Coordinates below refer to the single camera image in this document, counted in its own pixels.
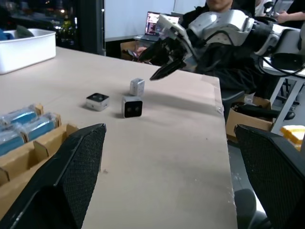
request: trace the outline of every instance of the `wooden tabletop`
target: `wooden tabletop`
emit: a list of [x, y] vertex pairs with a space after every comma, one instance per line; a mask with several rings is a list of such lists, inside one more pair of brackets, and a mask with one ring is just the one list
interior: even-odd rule
[[[84, 229], [236, 229], [217, 78], [57, 49], [55, 59], [0, 76], [0, 113], [42, 103], [78, 127], [105, 123], [102, 172]], [[122, 96], [145, 80], [143, 114], [122, 119]], [[84, 108], [93, 93], [110, 106]]]

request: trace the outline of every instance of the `hand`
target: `hand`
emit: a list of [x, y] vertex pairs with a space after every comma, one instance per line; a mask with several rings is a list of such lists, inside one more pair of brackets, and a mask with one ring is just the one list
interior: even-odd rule
[[279, 24], [289, 21], [289, 14], [286, 11], [282, 11], [279, 15], [275, 15], [274, 17]]
[[145, 47], [140, 47], [140, 48], [138, 48], [137, 51], [136, 51], [137, 55], [140, 56], [140, 55], [142, 54], [142, 52], [143, 52], [144, 50], [146, 50], [146, 49], [147, 49], [147, 48], [145, 48]]

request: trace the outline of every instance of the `small cube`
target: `small cube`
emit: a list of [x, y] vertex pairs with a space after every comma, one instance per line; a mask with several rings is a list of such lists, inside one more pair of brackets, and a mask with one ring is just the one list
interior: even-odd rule
[[109, 96], [94, 93], [86, 98], [86, 106], [96, 111], [102, 111], [109, 106]]
[[122, 114], [124, 118], [140, 117], [142, 115], [143, 102], [137, 96], [124, 96], [122, 98]]
[[130, 82], [130, 94], [141, 97], [144, 94], [145, 81], [142, 79], [134, 79]]

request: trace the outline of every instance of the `white plastic bin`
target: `white plastic bin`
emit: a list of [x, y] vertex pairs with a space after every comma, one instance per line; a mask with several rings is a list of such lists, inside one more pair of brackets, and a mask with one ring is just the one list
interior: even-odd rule
[[[10, 73], [56, 56], [54, 31], [29, 29], [34, 37], [0, 42], [0, 74]], [[16, 37], [16, 31], [5, 31]]]

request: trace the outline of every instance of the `robotic arm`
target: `robotic arm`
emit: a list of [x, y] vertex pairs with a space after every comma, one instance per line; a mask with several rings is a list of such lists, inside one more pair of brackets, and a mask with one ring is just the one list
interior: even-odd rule
[[239, 10], [201, 14], [188, 29], [163, 15], [158, 23], [164, 28], [159, 41], [145, 50], [139, 60], [150, 60], [162, 52], [168, 56], [168, 63], [151, 80], [182, 69], [190, 58], [197, 64], [204, 56], [197, 50], [210, 43], [250, 48], [258, 56], [270, 56], [276, 69], [300, 71], [305, 63], [305, 29], [300, 31], [271, 21], [257, 21]]

